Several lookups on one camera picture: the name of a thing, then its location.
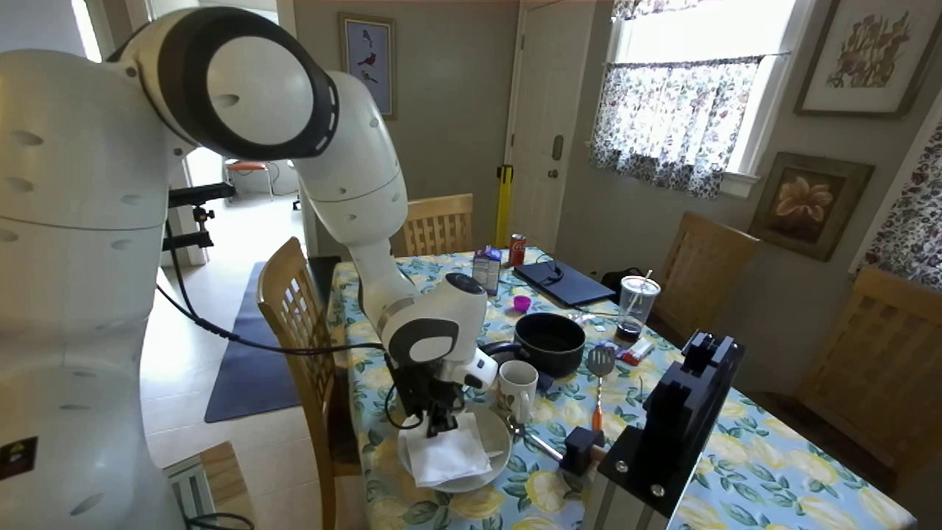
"picture frame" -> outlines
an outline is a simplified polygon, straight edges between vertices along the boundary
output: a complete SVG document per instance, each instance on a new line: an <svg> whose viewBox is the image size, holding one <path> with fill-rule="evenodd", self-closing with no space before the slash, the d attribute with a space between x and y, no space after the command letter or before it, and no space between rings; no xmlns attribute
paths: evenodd
<svg viewBox="0 0 942 530"><path fill-rule="evenodd" d="M904 116L938 38L938 17L938 0L835 0L797 116Z"/></svg>
<svg viewBox="0 0 942 530"><path fill-rule="evenodd" d="M383 118L395 118L395 20L339 15L341 71L361 79Z"/></svg>
<svg viewBox="0 0 942 530"><path fill-rule="evenodd" d="M828 261L873 166L778 152L750 232Z"/></svg>

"chair backrest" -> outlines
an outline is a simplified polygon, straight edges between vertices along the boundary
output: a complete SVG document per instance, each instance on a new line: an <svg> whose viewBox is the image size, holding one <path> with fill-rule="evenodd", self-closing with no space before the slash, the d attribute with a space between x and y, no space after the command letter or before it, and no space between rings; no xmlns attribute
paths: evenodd
<svg viewBox="0 0 942 530"><path fill-rule="evenodd" d="M942 447L942 292L860 269L797 397L882 464Z"/></svg>
<svg viewBox="0 0 942 530"><path fill-rule="evenodd" d="M271 252L258 273L258 310L282 348L329 348L324 300L313 288L313 273L296 239ZM336 363L329 353L286 357L307 428L316 444L321 482L321 528L336 525L336 485L326 442L326 410Z"/></svg>
<svg viewBox="0 0 942 530"><path fill-rule="evenodd" d="M657 273L663 292L654 314L681 336L710 330L756 245L759 239L741 230L684 211L675 247Z"/></svg>
<svg viewBox="0 0 942 530"><path fill-rule="evenodd" d="M473 247L473 195L408 201L404 252L461 252Z"/></svg>

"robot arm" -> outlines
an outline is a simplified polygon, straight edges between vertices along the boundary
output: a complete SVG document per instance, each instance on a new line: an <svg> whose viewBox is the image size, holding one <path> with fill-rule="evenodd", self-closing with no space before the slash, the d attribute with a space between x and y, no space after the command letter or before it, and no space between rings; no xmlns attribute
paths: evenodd
<svg viewBox="0 0 942 530"><path fill-rule="evenodd" d="M408 414L429 435L454 428L461 386L489 386L473 345L485 295L448 276L419 298L389 239L407 222L407 185L383 116L347 73L324 73L280 26L238 10L161 17L121 60L142 67L158 118L188 145L238 160L294 160L304 197L361 276L364 314L389 350Z"/></svg>
<svg viewBox="0 0 942 530"><path fill-rule="evenodd" d="M107 64L0 52L0 89L0 528L183 528L148 454L139 357L167 171L198 145L296 161L426 432L454 423L469 373L492 381L480 286L419 295L389 255L407 189L370 93L277 23L173 11Z"/></svg>

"lace curtain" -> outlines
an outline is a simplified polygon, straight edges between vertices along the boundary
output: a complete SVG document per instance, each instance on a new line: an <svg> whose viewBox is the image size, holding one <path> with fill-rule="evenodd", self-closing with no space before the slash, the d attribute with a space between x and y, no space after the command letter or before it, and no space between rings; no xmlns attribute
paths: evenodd
<svg viewBox="0 0 942 530"><path fill-rule="evenodd" d="M594 160L617 174L695 195L717 192L759 57L613 64L604 77Z"/></svg>
<svg viewBox="0 0 942 530"><path fill-rule="evenodd" d="M629 17L647 17L657 11L684 11L684 10L695 10L704 0L616 0L616 20L629 20Z"/></svg>
<svg viewBox="0 0 942 530"><path fill-rule="evenodd" d="M921 149L912 180L888 210L866 261L942 288L942 123Z"/></svg>

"floral tablecloth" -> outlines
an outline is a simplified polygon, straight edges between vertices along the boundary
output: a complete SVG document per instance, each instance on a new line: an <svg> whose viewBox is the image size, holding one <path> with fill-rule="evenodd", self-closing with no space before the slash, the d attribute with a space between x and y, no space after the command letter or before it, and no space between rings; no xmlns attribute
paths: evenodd
<svg viewBox="0 0 942 530"><path fill-rule="evenodd" d="M401 269L419 288L429 288L451 270L469 273L472 252L411 255L401 258ZM616 303L558 310L511 270L503 270L497 295L492 295L489 303L480 345L511 339L511 292L533 295L530 311L558 311L581 322L588 345L610 339L622 319ZM341 261L333 273L329 325L336 342L377 342L373 326L360 310L360 276L349 261ZM664 367L681 358L681 350L651 330L644 330L644 339L654 342L654 353L636 367L617 363L604 381L607 442L617 439L626 423L644 423L644 394L659 382ZM569 492L566 481L556 475L556 462L523 442L514 442L505 470L489 488L472 495L419 488L398 459L398 431L385 420L383 406L391 376L383 353L352 348L347 364L370 528L581 528L585 506L581 495L585 495L585 488L581 495ZM536 397L530 428L553 447L561 447L566 432L573 428L588 428L594 397L594 376L585 364L561 382L566 389L558 397ZM485 406L492 397L472 392L469 400ZM732 389L669 528L882 530L912 525L912 516L891 498Z"/></svg>

